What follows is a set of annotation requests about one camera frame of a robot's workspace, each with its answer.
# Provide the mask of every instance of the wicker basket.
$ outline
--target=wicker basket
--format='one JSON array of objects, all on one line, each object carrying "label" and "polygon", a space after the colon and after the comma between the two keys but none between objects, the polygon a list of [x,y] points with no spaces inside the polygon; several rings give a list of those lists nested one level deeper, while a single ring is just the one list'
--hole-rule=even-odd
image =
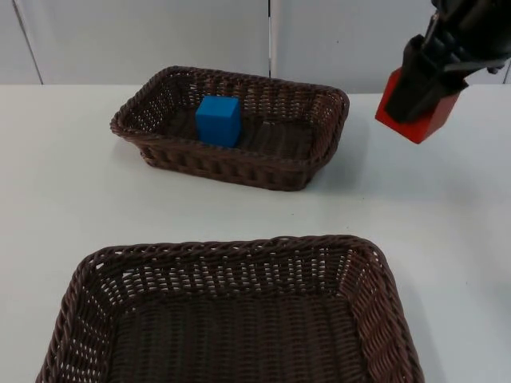
[{"label": "wicker basket", "polygon": [[[194,113],[205,95],[238,97],[236,148],[197,139]],[[155,167],[273,190],[304,188],[337,150],[349,109],[338,89],[210,69],[170,67],[112,120]]]},{"label": "wicker basket", "polygon": [[37,383],[423,382],[385,257],[352,236],[110,247]]}]

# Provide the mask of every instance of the basket rim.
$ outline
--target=basket rim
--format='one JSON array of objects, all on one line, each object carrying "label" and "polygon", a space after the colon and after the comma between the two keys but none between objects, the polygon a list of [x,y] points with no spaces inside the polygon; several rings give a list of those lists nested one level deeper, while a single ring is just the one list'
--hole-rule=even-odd
[{"label": "basket rim", "polygon": [[[139,105],[156,87],[160,84],[162,80],[164,80],[170,73],[180,72],[180,71],[189,71],[189,72],[198,72],[198,73],[206,73],[210,75],[225,75],[232,76],[236,75],[238,78],[243,79],[245,81],[266,81],[269,84],[274,85],[286,85],[290,87],[302,88],[315,88],[318,91],[328,92],[330,94],[336,95],[342,104],[341,114],[340,114],[340,122],[337,124],[336,131],[332,134],[332,140],[328,145],[327,150],[323,153],[322,156],[318,156],[316,158],[307,158],[305,160],[293,160],[293,159],[284,159],[275,155],[267,155],[259,152],[249,152],[239,148],[224,148],[220,146],[214,146],[205,144],[199,140],[189,140],[180,137],[166,137],[161,134],[156,133],[140,133],[135,129],[131,129],[129,126],[124,124],[124,119],[128,115],[129,111],[136,105]],[[135,95],[128,99],[128,101],[121,106],[120,110],[116,112],[113,119],[110,122],[110,128],[113,133],[116,135],[128,140],[128,141],[136,141],[138,144],[145,143],[147,145],[160,145],[161,147],[169,146],[169,145],[178,145],[183,150],[187,147],[191,151],[202,152],[204,154],[214,155],[216,157],[221,158],[222,156],[232,158],[232,155],[237,155],[237,160],[248,162],[248,163],[257,163],[258,166],[266,166],[266,167],[274,167],[279,165],[280,168],[282,166],[286,167],[288,170],[299,170],[300,168],[321,168],[324,164],[326,164],[331,157],[334,155],[337,146],[338,140],[335,139],[335,135],[339,134],[339,130],[343,129],[343,125],[348,117],[350,109],[350,99],[341,89],[337,89],[327,85],[314,85],[307,84],[303,82],[295,82],[295,81],[287,81],[281,80],[277,78],[270,78],[265,76],[258,76],[253,74],[246,73],[234,73],[228,72],[224,70],[218,69],[202,69],[191,66],[169,66],[168,68],[162,69],[160,72],[151,77],[151,79],[142,86],[142,88],[135,93]]]},{"label": "basket rim", "polygon": [[336,243],[342,245],[346,241],[351,241],[350,249],[361,250],[362,254],[356,252],[358,257],[373,257],[377,259],[381,265],[378,267],[378,272],[382,276],[385,283],[386,292],[389,297],[391,304],[391,311],[387,312],[387,317],[390,317],[391,325],[394,328],[396,337],[400,337],[400,342],[404,349],[400,354],[406,359],[401,359],[402,363],[406,365],[406,369],[414,371],[412,373],[412,381],[410,383],[423,383],[424,377],[421,366],[418,361],[417,351],[414,347],[413,339],[410,334],[410,329],[406,322],[402,303],[399,299],[397,286],[394,280],[394,276],[388,266],[385,255],[380,249],[374,245],[371,241],[361,239],[353,235],[322,235],[322,236],[280,236],[273,239],[259,239],[252,241],[231,241],[231,242],[185,242],[185,243],[155,243],[155,244],[140,244],[131,246],[112,246],[104,247],[99,251],[92,253],[85,257],[78,265],[77,269],[73,273],[73,278],[69,284],[68,290],[66,291],[62,303],[59,315],[57,317],[55,331],[52,334],[50,341],[50,347],[46,354],[43,366],[40,373],[37,376],[36,383],[53,383],[55,378],[56,370],[58,369],[65,353],[69,350],[70,335],[73,332],[73,318],[77,312],[78,307],[78,295],[81,288],[85,285],[85,281],[90,276],[90,272],[94,272],[97,266],[102,264],[108,259],[110,263],[115,263],[117,259],[131,259],[131,260],[143,260],[153,259],[155,256],[154,249],[169,247],[243,247],[251,246],[275,246],[282,244],[283,241],[288,242],[293,247],[299,247],[300,243],[307,242],[309,246],[314,246],[316,243],[318,246],[334,246]]}]

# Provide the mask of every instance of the table surface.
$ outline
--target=table surface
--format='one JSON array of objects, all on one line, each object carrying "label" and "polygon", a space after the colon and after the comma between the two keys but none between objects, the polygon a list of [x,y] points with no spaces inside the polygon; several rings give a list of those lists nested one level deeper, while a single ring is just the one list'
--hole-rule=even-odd
[{"label": "table surface", "polygon": [[352,95],[304,191],[150,168],[109,121],[139,87],[0,86],[0,361],[33,381],[76,265],[108,245],[353,234],[396,278],[426,380],[511,376],[511,86],[474,86],[417,146]]}]

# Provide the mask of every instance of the white wall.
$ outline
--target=white wall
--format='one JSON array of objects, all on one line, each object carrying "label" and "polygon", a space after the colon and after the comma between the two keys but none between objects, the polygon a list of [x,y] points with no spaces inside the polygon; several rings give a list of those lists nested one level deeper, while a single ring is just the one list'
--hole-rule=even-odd
[{"label": "white wall", "polygon": [[[426,32],[430,0],[272,0],[272,75],[381,92],[406,43]],[[499,83],[481,72],[471,83]]]},{"label": "white wall", "polygon": [[45,84],[140,84],[169,65],[267,75],[267,0],[16,1]]},{"label": "white wall", "polygon": [[39,84],[38,73],[10,0],[0,0],[0,84]]}]

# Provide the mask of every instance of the blue block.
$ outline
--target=blue block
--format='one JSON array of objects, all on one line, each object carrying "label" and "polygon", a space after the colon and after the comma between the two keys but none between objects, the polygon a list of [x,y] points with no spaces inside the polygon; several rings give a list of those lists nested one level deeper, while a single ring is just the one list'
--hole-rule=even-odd
[{"label": "blue block", "polygon": [[233,97],[206,96],[195,121],[202,142],[233,148],[241,130],[240,102]]}]

